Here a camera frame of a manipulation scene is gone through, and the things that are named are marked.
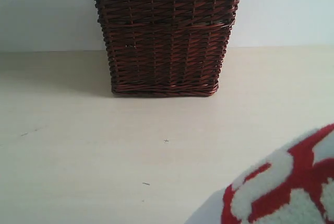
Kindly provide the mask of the white t-shirt red lettering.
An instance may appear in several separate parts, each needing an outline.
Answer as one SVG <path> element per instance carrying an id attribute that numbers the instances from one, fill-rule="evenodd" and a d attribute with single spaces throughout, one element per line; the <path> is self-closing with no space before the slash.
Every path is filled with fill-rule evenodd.
<path id="1" fill-rule="evenodd" d="M 333 125 L 310 130 L 214 192 L 188 223 L 333 223 Z"/>

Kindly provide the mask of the dark red wicker basket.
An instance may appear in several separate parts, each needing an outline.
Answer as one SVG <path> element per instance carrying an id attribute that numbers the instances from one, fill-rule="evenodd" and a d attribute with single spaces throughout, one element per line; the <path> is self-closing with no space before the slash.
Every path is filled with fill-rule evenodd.
<path id="1" fill-rule="evenodd" d="M 94 0 L 112 92 L 208 97 L 240 0 Z"/>

